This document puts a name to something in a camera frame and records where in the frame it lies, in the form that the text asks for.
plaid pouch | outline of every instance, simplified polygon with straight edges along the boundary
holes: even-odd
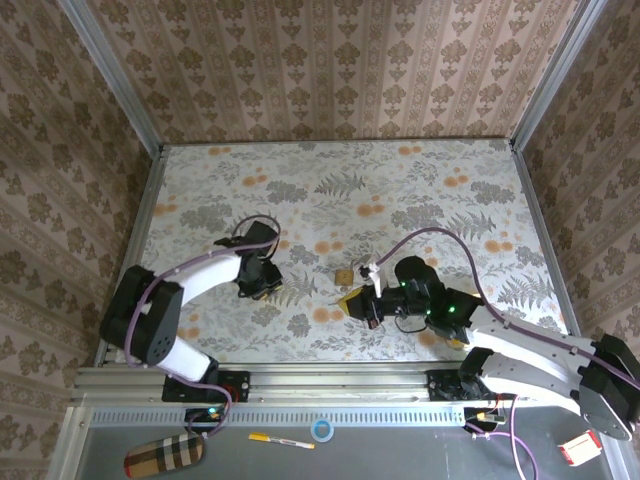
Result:
[[[124,458],[129,478],[143,478],[197,463],[202,458],[202,437],[185,433],[130,450]]]

wall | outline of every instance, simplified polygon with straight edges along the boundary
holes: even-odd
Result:
[[[640,2],[608,2],[524,155],[583,333],[640,356]]]
[[[0,478],[44,478],[149,158],[55,1],[0,3]]]
[[[505,137],[575,0],[90,0],[164,142]]]

small box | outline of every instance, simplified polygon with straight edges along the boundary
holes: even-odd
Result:
[[[591,430],[563,445],[559,445],[559,447],[564,458],[567,459],[567,462],[572,467],[582,465],[602,452],[602,444]]]
[[[335,283],[341,287],[353,285],[353,270],[336,270]]]

floral tablecloth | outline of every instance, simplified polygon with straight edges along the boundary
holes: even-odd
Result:
[[[336,305],[346,293],[334,284],[336,269],[433,225],[468,243],[499,308],[565,330],[506,140],[171,147],[142,263],[164,271],[255,213],[282,224],[273,261],[283,290],[255,302],[223,285],[186,305],[180,319],[179,335],[220,361],[460,359],[429,331],[404,334],[393,319],[368,330]],[[452,240],[428,235],[407,244],[385,264],[392,285],[393,267],[407,255],[424,258],[447,286],[475,292]],[[422,325],[401,321],[405,330]]]

tape roll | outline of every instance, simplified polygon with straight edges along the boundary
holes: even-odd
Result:
[[[311,436],[318,443],[326,443],[333,438],[333,432],[335,429],[333,425],[329,423],[329,420],[319,418],[313,425],[311,425]]]

